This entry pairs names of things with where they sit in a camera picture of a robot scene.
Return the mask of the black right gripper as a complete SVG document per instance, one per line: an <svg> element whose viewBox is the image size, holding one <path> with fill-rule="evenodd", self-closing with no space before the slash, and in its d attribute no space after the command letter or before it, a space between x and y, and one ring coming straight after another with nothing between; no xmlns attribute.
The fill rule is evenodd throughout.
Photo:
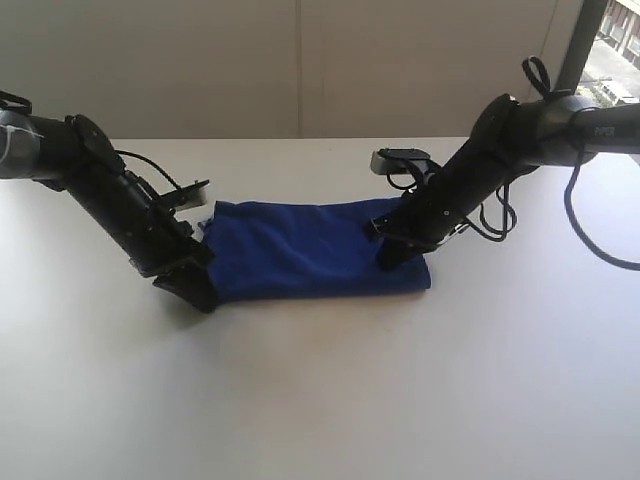
<svg viewBox="0 0 640 480"><path fill-rule="evenodd" d="M468 228L493 242L504 240L509 232L510 167L493 152L465 144L443 165L431 158L424 174L380 176L401 192L396 206L368 223L368 236L383 240L376 254L383 271L393 271L422 253L437 250ZM502 227L479 227L469 215L498 192L502 194Z"/></svg>

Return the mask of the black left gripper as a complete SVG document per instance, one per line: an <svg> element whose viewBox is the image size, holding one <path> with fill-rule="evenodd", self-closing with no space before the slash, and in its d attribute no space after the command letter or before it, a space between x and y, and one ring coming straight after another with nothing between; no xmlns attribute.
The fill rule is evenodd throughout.
<svg viewBox="0 0 640 480"><path fill-rule="evenodd" d="M220 305L205 267L213 251L195 240L186 221L178 221L147 183L125 170L115 173L92 164L69 178L69 194L128 255L144 278L201 313Z"/></svg>

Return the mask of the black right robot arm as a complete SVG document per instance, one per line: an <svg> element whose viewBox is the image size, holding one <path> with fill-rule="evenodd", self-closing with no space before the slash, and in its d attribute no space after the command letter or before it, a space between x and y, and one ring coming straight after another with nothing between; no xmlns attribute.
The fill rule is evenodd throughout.
<svg viewBox="0 0 640 480"><path fill-rule="evenodd" d="M542 166L582 165L599 153L639 151L639 107L598 108L587 97L554 94L520 103L508 94L493 100L469 138L444 164L415 148L375 151L370 168L377 175L408 174L400 203L365 227L381 239L377 262L393 270L409 259L437 250L468 228L501 242L515 217L509 187Z"/></svg>

